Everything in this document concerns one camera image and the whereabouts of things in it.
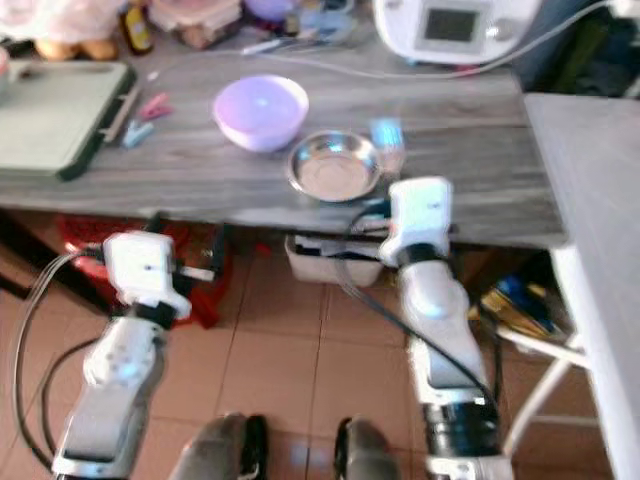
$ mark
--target appliance display screen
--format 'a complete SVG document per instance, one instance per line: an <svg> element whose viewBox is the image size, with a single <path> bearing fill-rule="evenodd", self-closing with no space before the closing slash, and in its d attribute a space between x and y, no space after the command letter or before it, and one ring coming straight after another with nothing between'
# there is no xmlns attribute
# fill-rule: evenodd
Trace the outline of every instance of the appliance display screen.
<svg viewBox="0 0 640 480"><path fill-rule="evenodd" d="M425 38L469 43L477 17L478 12L473 11L430 9Z"/></svg>

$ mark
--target tile floor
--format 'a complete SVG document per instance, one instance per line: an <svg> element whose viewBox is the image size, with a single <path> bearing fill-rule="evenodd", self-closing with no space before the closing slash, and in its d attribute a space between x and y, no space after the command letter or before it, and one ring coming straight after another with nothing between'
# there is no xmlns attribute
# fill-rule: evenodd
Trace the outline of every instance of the tile floor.
<svg viewBox="0 0 640 480"><path fill-rule="evenodd" d="M0 251L0 271L23 283L33 272ZM372 293L397 308L384 285ZM2 379L18 301L0 293ZM167 478L198 425L232 410L266 414L273 429L270 478L332 478L333 436L345 416L364 414L387 435L403 478L422 480L425 450L410 386L404 338L380 318L329 285L293 281L285 257L237 257L232 287L212 330L171 332L168 368L152 405L151 422L134 480ZM41 376L56 353L97 335L100 317L59 289L36 318L26 360L28 422ZM52 423L60 432L80 388L82 355L60 371L52 390ZM505 423L526 398L545 362L509 351L505 361ZM16 440L6 380L0 383L0 479L48 478ZM575 371L545 413L591 415L589 386ZM534 425L516 457L519 480L610 478L598 431Z"/></svg>

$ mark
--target stuffed toy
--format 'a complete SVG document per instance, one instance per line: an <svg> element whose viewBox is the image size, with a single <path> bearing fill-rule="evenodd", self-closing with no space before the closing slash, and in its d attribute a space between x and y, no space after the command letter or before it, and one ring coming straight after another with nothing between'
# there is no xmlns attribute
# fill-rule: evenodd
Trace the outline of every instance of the stuffed toy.
<svg viewBox="0 0 640 480"><path fill-rule="evenodd" d="M46 60L118 56L112 34L126 0L0 0L0 35L33 40Z"/></svg>

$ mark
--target plastic container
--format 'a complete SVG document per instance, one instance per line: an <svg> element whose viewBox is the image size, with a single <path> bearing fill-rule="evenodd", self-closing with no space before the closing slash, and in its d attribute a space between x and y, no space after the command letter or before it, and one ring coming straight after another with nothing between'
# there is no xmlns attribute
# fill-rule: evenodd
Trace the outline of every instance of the plastic container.
<svg viewBox="0 0 640 480"><path fill-rule="evenodd" d="M288 236L284 249L293 275L303 282L339 283L335 259L296 253L294 238ZM383 265L377 260L347 260L347 270L359 287L370 287L380 276Z"/></svg>
<svg viewBox="0 0 640 480"><path fill-rule="evenodd" d="M309 111L304 89L275 75L246 77L226 86L213 104L224 135L252 152L273 152L295 138Z"/></svg>
<svg viewBox="0 0 640 480"><path fill-rule="evenodd" d="M240 0L154 0L149 20L180 41L204 49L239 30Z"/></svg>

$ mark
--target clothespin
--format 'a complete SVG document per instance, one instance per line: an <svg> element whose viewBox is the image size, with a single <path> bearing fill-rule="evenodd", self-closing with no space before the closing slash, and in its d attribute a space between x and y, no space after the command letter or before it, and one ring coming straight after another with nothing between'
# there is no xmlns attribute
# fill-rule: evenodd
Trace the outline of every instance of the clothespin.
<svg viewBox="0 0 640 480"><path fill-rule="evenodd" d="M137 120L131 120L122 139L122 146L129 149L137 147L145 138L153 133L153 130L154 127L151 122L141 124Z"/></svg>
<svg viewBox="0 0 640 480"><path fill-rule="evenodd" d="M160 93L149 100L141 109L138 116L142 120L153 120L173 112L173 108L165 105L169 100L169 95Z"/></svg>

